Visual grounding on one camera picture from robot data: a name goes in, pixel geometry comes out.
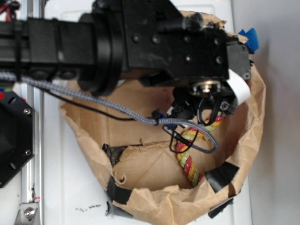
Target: black cable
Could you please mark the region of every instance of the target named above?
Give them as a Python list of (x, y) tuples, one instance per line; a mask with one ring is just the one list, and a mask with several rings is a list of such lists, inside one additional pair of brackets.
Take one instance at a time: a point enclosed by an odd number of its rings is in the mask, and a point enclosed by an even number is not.
[(222, 98), (221, 97), (218, 97), (216, 102), (215, 102), (215, 105), (212, 109), (212, 112), (211, 112), (211, 115), (210, 115), (210, 121), (208, 123), (205, 123), (203, 121), (203, 118), (202, 118), (202, 114), (199, 113), (200, 111), (202, 112), (203, 111), (203, 103), (206, 101), (206, 99), (202, 99), (199, 103), (199, 106), (198, 106), (198, 110), (197, 110), (197, 118), (198, 118), (198, 122), (204, 126), (209, 126), (211, 124), (213, 124), (218, 116), (218, 112), (219, 112), (219, 109), (220, 109), (220, 106), (222, 104)]
[(182, 143), (184, 143), (185, 145), (187, 145), (188, 148), (185, 149), (184, 151), (180, 151), (180, 152), (179, 152), (179, 151), (176, 151), (176, 150), (173, 150), (173, 149), (172, 149), (173, 140), (174, 140), (174, 138), (175, 138), (175, 128), (173, 127), (173, 128), (172, 128), (172, 139), (171, 139), (171, 142), (170, 142), (170, 145), (169, 145), (170, 151), (171, 151), (171, 152), (174, 152), (174, 153), (176, 153), (176, 154), (185, 153), (186, 151), (188, 151), (190, 148), (192, 148), (192, 147), (194, 146), (194, 143), (195, 143), (195, 141), (196, 141), (196, 139), (197, 139), (198, 134), (199, 134), (199, 130), (196, 131), (196, 135), (195, 135), (195, 137), (194, 137), (194, 139), (193, 139), (192, 142), (189, 142), (187, 139), (185, 139), (183, 136), (180, 135), (181, 140), (182, 140), (182, 141), (183, 141), (183, 139), (185, 140), (185, 141), (182, 142)]
[(135, 120), (132, 119), (132, 118), (120, 118), (120, 117), (113, 116), (113, 115), (111, 115), (111, 114), (109, 114), (109, 113), (106, 113), (106, 112), (103, 112), (103, 111), (101, 111), (101, 110), (99, 110), (99, 109), (95, 109), (95, 108), (89, 107), (89, 106), (87, 106), (87, 105), (83, 105), (83, 104), (74, 102), (74, 101), (69, 100), (69, 99), (67, 99), (67, 98), (64, 98), (64, 97), (62, 97), (62, 96), (56, 95), (56, 94), (54, 94), (54, 93), (52, 93), (52, 92), (50, 92), (50, 91), (48, 91), (48, 90), (45, 90), (45, 89), (42, 89), (42, 91), (46, 92), (47, 94), (49, 94), (49, 95), (51, 95), (51, 96), (53, 96), (53, 97), (55, 97), (55, 98), (58, 98), (58, 99), (62, 100), (62, 101), (64, 101), (64, 102), (70, 103), (70, 104), (72, 104), (72, 105), (75, 105), (75, 106), (77, 106), (77, 107), (80, 107), (80, 108), (83, 108), (83, 109), (86, 109), (86, 110), (90, 110), (90, 111), (93, 111), (93, 112), (102, 114), (102, 115), (107, 116), (107, 117), (109, 117), (109, 118), (112, 118), (112, 119), (114, 119), (114, 120), (120, 120), (120, 121), (135, 121)]

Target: black metal bracket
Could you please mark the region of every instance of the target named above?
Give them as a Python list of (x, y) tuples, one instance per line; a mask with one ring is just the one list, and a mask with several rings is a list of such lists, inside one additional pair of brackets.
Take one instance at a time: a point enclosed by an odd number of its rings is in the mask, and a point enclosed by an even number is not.
[(0, 188), (33, 157), (33, 109), (16, 93), (0, 100)]

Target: brown paper bag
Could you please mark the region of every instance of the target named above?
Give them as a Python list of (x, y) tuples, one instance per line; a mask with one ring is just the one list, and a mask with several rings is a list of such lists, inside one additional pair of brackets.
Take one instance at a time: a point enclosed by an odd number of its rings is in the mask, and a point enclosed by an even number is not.
[[(237, 195), (250, 171), (259, 150), (265, 112), (265, 85), (255, 66), (248, 84), (251, 98), (212, 132), (219, 143), (218, 151), (207, 155), (191, 150), (193, 161), (201, 173), (219, 167), (225, 161), (240, 168), (231, 184), (217, 193), (205, 177), (197, 187), (192, 187), (176, 155), (169, 151), (171, 138), (161, 126), (116, 121), (70, 104), (63, 104), (60, 111), (75, 132), (83, 154), (102, 187), (107, 190), (112, 176), (119, 187), (132, 190), (126, 204), (114, 201), (115, 206), (135, 219), (151, 224), (184, 225), (228, 197)], [(74, 83), (69, 86), (78, 89)], [(148, 117), (158, 108), (162, 112), (169, 109), (173, 101), (172, 90), (145, 88), (138, 81), (126, 81), (107, 99)], [(76, 102), (124, 117), (105, 107)], [(101, 149), (104, 143), (113, 147), (129, 146), (114, 167)], [(199, 140), (196, 144), (210, 148), (210, 142), (206, 140)]]

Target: colorful rope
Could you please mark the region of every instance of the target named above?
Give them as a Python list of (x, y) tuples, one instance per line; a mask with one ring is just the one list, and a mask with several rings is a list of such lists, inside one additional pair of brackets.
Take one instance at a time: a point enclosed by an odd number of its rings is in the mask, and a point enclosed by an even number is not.
[[(215, 130), (218, 126), (220, 126), (223, 119), (224, 118), (222, 117), (221, 113), (219, 112), (215, 122), (213, 122), (210, 126), (206, 126), (205, 128), (211, 132), (211, 131)], [(197, 133), (196, 129), (190, 128), (189, 130), (184, 131), (181, 135), (185, 139), (192, 142), (196, 136), (196, 133)], [(199, 138), (203, 138), (203, 136), (204, 136), (204, 134), (199, 131), (196, 140), (198, 140)], [(182, 152), (182, 151), (185, 151), (186, 149), (188, 149), (188, 146), (185, 145), (184, 143), (179, 142), (176, 145), (177, 152)], [(192, 157), (189, 154), (189, 150), (184, 153), (177, 154), (177, 159), (183, 168), (183, 172), (187, 175), (188, 180), (190, 182), (192, 182), (194, 187), (196, 187), (198, 185), (198, 183), (202, 180), (203, 175), (201, 173), (199, 173), (199, 170), (196, 168), (194, 162), (192, 161)]]

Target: screw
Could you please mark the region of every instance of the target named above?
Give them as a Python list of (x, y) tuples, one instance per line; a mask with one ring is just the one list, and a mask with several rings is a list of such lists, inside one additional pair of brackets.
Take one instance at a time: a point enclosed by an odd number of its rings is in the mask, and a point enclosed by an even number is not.
[(204, 94), (208, 94), (208, 93), (210, 93), (210, 89), (209, 88), (204, 88), (204, 89), (202, 89), (202, 92)]
[(191, 41), (190, 36), (189, 36), (189, 35), (184, 36), (184, 37), (183, 37), (183, 41), (184, 41), (185, 43), (189, 43), (189, 42)]
[(250, 73), (244, 73), (244, 74), (243, 74), (243, 78), (244, 78), (245, 81), (249, 80), (250, 77), (251, 77), (251, 76), (250, 76)]
[(140, 41), (140, 36), (139, 36), (138, 34), (134, 34), (134, 35), (132, 36), (132, 40), (133, 40), (134, 42), (138, 43), (138, 42)]
[(215, 43), (215, 45), (220, 45), (221, 41), (219, 38), (215, 38), (214, 43)]
[(154, 35), (153, 37), (152, 37), (152, 42), (154, 43), (154, 44), (158, 44), (159, 43), (159, 37), (158, 36), (156, 36), (156, 35)]
[(31, 110), (30, 109), (24, 109), (23, 113), (25, 115), (30, 115), (31, 114)]
[(222, 64), (223, 63), (222, 57), (220, 57), (220, 56), (216, 57), (216, 62), (217, 62), (217, 64)]
[(31, 221), (34, 216), (35, 216), (35, 211), (33, 208), (27, 208), (25, 211), (24, 211), (24, 216), (27, 218), (28, 221)]
[(187, 55), (185, 57), (185, 60), (186, 60), (186, 62), (190, 62), (190, 61), (192, 61), (192, 57), (190, 55)]
[(247, 50), (246, 46), (244, 46), (244, 45), (241, 46), (241, 49), (243, 52), (245, 52)]
[(27, 217), (27, 218), (31, 216), (31, 212), (30, 211), (26, 211), (24, 214), (25, 214), (25, 217)]
[(223, 102), (221, 108), (225, 111), (229, 108), (229, 105), (226, 102)]

